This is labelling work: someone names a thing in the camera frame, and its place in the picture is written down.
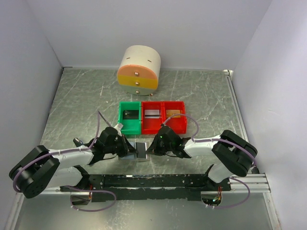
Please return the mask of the card with dark stripe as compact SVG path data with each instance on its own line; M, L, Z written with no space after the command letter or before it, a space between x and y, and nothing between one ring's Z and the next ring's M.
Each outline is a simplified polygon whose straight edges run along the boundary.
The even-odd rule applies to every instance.
M137 158L147 159L147 145L146 142L136 142Z

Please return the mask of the grey card holder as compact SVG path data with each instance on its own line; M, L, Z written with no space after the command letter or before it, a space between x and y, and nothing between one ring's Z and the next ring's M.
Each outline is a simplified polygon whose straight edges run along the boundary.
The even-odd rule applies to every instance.
M132 142L130 141L130 144L136 148L136 142ZM149 161L150 160L150 155L147 154L147 159L138 159L137 158L137 154L134 154L134 155L126 155L124 157L119 157L118 158L120 161Z

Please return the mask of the green plastic bin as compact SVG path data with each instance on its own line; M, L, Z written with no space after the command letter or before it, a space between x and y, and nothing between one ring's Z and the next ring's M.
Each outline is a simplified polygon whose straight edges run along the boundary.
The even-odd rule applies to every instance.
M123 125L121 133L125 135L140 135L141 102L120 102L118 123Z

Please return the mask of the red double plastic bin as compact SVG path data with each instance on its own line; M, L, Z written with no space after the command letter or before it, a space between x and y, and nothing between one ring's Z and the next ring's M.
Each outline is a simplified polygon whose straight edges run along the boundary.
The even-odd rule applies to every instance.
M184 116L185 104L183 101L143 101L141 102L141 133L144 135L154 135L161 128L163 122L171 127L176 134L185 134L187 131L187 118ZM180 118L166 118L165 111L169 109L180 110ZM160 110L159 119L144 118L144 110Z

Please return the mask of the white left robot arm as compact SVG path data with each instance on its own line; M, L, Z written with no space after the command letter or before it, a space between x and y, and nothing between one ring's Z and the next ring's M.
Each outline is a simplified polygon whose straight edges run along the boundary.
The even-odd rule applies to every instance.
M90 180L83 165L103 161L107 154L120 158L138 154L125 135L114 127L105 128L89 143L78 139L74 143L73 149L47 149L43 145L33 148L9 172L14 190L26 198L33 198L47 188L66 185L84 191Z

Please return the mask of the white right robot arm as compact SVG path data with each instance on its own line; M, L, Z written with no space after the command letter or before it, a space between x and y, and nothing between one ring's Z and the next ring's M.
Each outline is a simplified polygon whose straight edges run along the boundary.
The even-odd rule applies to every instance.
M215 190L220 182L232 175L245 177L255 166L257 149L230 130L212 138L181 138L170 127L163 126L146 151L156 156L171 152L177 157L191 159L214 155L219 162L209 167L203 179L204 187Z

